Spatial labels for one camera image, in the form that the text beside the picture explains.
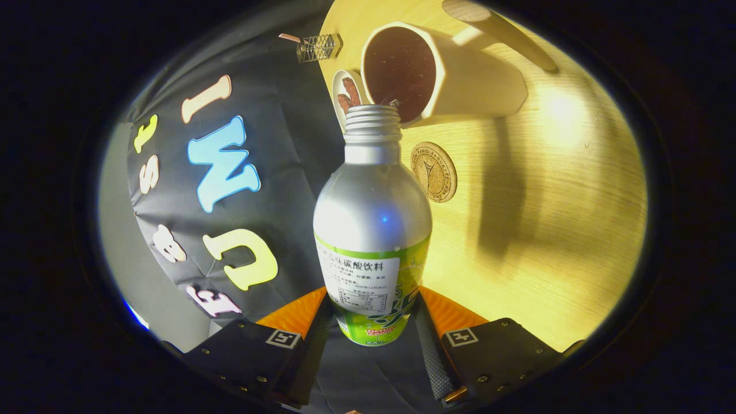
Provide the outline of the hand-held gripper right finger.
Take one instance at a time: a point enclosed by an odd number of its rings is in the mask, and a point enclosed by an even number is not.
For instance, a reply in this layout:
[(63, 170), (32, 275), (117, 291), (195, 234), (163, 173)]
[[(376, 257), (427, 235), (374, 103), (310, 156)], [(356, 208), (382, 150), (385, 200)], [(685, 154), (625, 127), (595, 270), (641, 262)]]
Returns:
[(412, 316), (433, 396), (445, 411), (494, 404), (584, 344), (556, 351), (512, 318), (487, 320), (425, 286), (418, 288)]

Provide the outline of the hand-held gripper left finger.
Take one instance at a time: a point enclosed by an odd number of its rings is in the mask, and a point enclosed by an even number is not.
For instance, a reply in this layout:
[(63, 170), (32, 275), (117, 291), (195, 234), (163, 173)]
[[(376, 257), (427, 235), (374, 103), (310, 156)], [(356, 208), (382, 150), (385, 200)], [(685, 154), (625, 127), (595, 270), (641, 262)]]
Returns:
[(333, 309), (321, 286), (256, 322), (232, 320), (189, 352), (162, 346), (231, 394), (278, 411), (300, 409), (309, 404)]

